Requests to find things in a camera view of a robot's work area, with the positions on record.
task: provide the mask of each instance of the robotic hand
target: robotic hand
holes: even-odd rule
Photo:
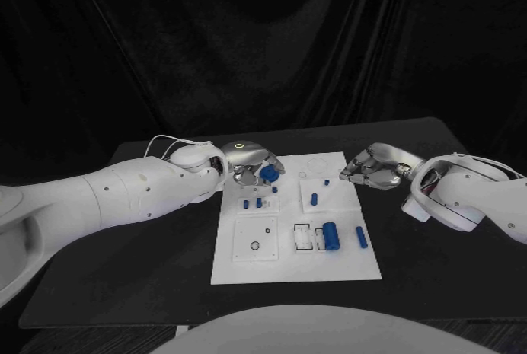
[[[220,149],[211,142],[176,141],[191,145],[168,159],[145,154],[78,177],[0,186],[0,307],[74,240],[202,202],[223,190],[233,171],[239,184],[266,187],[270,183],[254,176],[263,162],[286,172],[275,154],[253,142]]]
[[[488,216],[527,244],[527,179],[497,161],[457,153],[426,161],[374,143],[347,165],[341,179],[382,190],[407,179],[410,195],[402,209],[422,222],[432,216],[451,228],[472,231]]]

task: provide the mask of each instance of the black table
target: black table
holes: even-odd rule
[[[279,155],[344,151],[374,142],[423,158],[465,151],[441,120],[214,136],[249,139]],[[143,155],[148,142],[120,146],[113,163]],[[171,141],[159,141],[161,156]],[[410,319],[527,317],[527,246],[490,220],[471,233],[418,222],[402,210],[409,184],[357,187],[383,273],[380,281],[210,285],[221,193],[153,221],[75,241],[55,256],[21,318],[22,327],[201,324],[267,305],[369,309]]]

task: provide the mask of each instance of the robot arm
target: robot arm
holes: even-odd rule
[[[516,174],[511,180],[503,169]],[[472,231],[485,216],[527,244],[527,179],[493,160],[448,155],[425,161],[399,148],[374,143],[354,158],[341,179],[389,190],[412,181],[402,209],[422,222],[435,217],[459,231]]]
[[[123,161],[84,176],[23,187],[0,186],[0,307],[52,255],[78,238],[113,226],[166,215],[223,189],[230,171],[243,185],[265,161],[285,173],[273,153],[253,142],[223,151],[195,142],[172,153]]]

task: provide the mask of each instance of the blue object in gripper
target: blue object in gripper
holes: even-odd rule
[[[367,240],[366,240],[366,236],[364,236],[363,228],[358,226],[358,227],[356,228],[356,230],[357,230],[357,237],[360,238],[360,247],[361,247],[363,249],[366,249],[366,248],[369,247],[369,242],[367,242]]]
[[[278,178],[280,177],[280,174],[275,170],[275,166],[267,165],[266,167],[262,168],[262,170],[260,170],[260,177],[266,181],[269,181],[270,183],[273,183],[275,181],[278,181]]]
[[[338,250],[341,248],[341,242],[338,240],[337,225],[334,222],[328,222],[322,225],[322,233],[327,250]]]

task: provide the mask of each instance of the dark background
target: dark background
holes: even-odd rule
[[[125,141],[161,132],[420,116],[526,172],[526,8],[527,0],[0,0],[0,183],[91,172]]]

